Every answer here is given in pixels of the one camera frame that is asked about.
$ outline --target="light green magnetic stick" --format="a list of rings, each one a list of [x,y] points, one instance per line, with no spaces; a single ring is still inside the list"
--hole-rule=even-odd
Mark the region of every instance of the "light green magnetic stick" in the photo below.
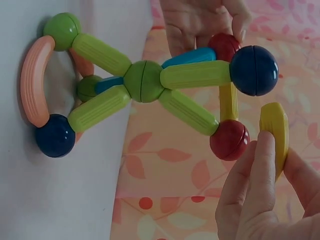
[[[208,110],[178,90],[165,89],[158,100],[171,114],[201,134],[211,136],[219,126],[219,122]]]
[[[77,54],[114,76],[123,77],[132,64],[126,55],[89,34],[78,34],[72,48]]]
[[[231,82],[229,63],[216,60],[168,66],[160,81],[167,89],[222,86]]]
[[[73,110],[68,122],[76,133],[84,132],[123,109],[130,99],[125,86],[114,86]]]

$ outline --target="fingernail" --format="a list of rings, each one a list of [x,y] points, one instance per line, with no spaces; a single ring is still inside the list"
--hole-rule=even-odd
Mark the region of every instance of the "fingernail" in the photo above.
[[[246,37],[246,30],[242,30],[241,32],[241,41],[243,42],[245,40]]]

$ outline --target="green magnetic ball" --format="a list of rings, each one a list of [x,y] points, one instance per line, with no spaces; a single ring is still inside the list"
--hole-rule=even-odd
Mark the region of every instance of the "green magnetic ball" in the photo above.
[[[81,31],[81,24],[77,17],[69,12],[63,12],[53,16],[45,24],[43,35],[53,37],[54,50],[62,52],[72,47],[72,43]]]
[[[164,91],[160,83],[163,68],[153,61],[138,61],[124,75],[124,86],[131,98],[139,103],[151,103]]]
[[[85,76],[81,79],[76,88],[76,94],[81,102],[85,103],[97,96],[95,86],[101,80],[102,78],[97,75]]]

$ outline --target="yellow magnetic stick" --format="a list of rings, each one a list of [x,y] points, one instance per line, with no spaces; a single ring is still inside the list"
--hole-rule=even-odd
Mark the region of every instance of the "yellow magnetic stick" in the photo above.
[[[260,131],[268,131],[275,139],[275,180],[282,173],[289,150],[288,117],[278,102],[272,102],[261,108]]]
[[[218,121],[208,110],[178,90],[165,89],[158,100],[171,114],[201,134],[211,136],[219,126]]]
[[[222,60],[168,66],[160,81],[167,89],[221,86],[231,82],[229,63]]]
[[[72,48],[78,55],[114,76],[123,77],[132,64],[126,55],[89,34],[80,33],[74,39]]]
[[[76,133],[84,132],[123,109],[130,99],[125,86],[113,86],[73,110],[68,122]]]
[[[235,85],[230,82],[219,86],[220,122],[238,120],[238,98]]]

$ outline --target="red magnetic ball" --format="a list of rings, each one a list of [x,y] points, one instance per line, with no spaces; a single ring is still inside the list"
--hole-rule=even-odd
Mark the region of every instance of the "red magnetic ball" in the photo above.
[[[230,63],[235,52],[241,46],[233,35],[219,33],[211,37],[208,47],[214,50],[217,60]]]
[[[239,121],[225,120],[210,136],[210,148],[221,160],[237,160],[250,142],[247,128]]]

